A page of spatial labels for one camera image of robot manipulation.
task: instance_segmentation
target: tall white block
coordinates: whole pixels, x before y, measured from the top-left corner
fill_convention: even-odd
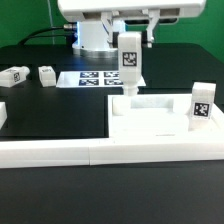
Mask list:
[[[189,130],[209,129],[216,84],[195,82],[192,90]]]
[[[118,36],[119,76],[124,95],[135,96],[142,73],[142,47],[140,32],[125,32]]]

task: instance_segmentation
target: white block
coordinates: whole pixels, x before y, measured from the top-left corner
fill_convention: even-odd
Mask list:
[[[2,128],[6,119],[7,119],[7,113],[6,113],[5,103],[0,102],[0,129]]]
[[[56,74],[51,66],[42,66],[38,70],[43,87],[56,86]]]
[[[92,140],[0,142],[0,169],[89,165]]]
[[[142,73],[141,33],[125,32],[118,36],[118,65],[124,94],[134,96]]]
[[[189,130],[209,129],[216,84],[195,82],[192,90]]]
[[[26,80],[26,76],[30,73],[28,67],[11,67],[0,72],[0,86],[12,87]]]

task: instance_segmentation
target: white cube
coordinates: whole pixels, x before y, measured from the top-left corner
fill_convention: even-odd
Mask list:
[[[207,128],[210,124],[216,84],[195,82],[192,90],[190,130]]]
[[[56,86],[56,74],[51,66],[42,66],[38,70],[43,87]]]

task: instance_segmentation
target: black table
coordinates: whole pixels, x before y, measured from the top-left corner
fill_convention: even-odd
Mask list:
[[[116,60],[72,55],[65,46],[0,49],[0,70],[31,69],[0,88],[8,119],[1,141],[106,138],[106,96],[121,88],[42,88],[38,66],[60,71],[116,70]],[[200,46],[143,49],[141,94],[190,93],[194,81],[217,84],[224,110],[224,65]],[[0,223],[224,223],[224,162],[172,162],[0,170]]]

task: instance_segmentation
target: white platform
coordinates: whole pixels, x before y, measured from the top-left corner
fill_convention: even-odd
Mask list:
[[[224,114],[217,106],[209,127],[188,131],[187,110],[174,114],[172,107],[176,97],[189,102],[190,95],[139,95],[127,117],[113,115],[113,97],[109,138],[0,142],[0,168],[224,159]]]

